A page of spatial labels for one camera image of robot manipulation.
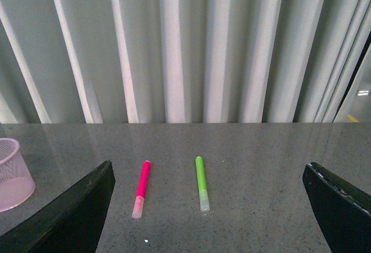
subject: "speckled stone surface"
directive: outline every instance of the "speckled stone surface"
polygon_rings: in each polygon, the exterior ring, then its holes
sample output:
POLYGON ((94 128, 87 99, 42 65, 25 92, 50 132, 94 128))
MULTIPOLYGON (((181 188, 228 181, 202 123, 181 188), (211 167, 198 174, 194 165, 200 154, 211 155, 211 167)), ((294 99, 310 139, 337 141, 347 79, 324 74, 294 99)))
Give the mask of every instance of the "speckled stone surface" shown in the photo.
POLYGON ((0 234, 111 160, 116 186, 97 252, 330 252, 301 181, 304 166, 316 161, 370 194, 370 132, 362 123, 0 125, 0 137, 20 141, 37 185, 25 203, 0 213, 0 234), (146 159, 143 216, 133 219, 146 159))

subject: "marker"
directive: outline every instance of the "marker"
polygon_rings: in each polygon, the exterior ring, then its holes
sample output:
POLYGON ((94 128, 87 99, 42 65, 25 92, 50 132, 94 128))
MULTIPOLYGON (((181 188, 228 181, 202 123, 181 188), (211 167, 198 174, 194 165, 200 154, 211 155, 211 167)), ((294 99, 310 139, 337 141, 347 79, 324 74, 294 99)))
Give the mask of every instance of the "marker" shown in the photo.
POLYGON ((141 170, 139 186, 137 191, 137 197, 135 198, 133 218, 141 218, 141 212, 143 211, 144 198, 146 198, 146 191, 148 185, 148 178, 150 177, 151 163, 146 160, 143 163, 141 170))
POLYGON ((196 157, 197 183, 199 192, 199 205, 201 211, 209 211, 208 188, 206 187, 205 170, 203 169, 203 160, 200 156, 196 157))

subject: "curtain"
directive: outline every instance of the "curtain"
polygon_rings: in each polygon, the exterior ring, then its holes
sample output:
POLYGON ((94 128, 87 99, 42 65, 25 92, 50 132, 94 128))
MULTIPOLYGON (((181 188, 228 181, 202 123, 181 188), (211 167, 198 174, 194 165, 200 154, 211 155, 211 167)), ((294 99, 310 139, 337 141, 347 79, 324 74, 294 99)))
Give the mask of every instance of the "curtain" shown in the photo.
POLYGON ((332 122, 370 0, 0 0, 0 123, 332 122))

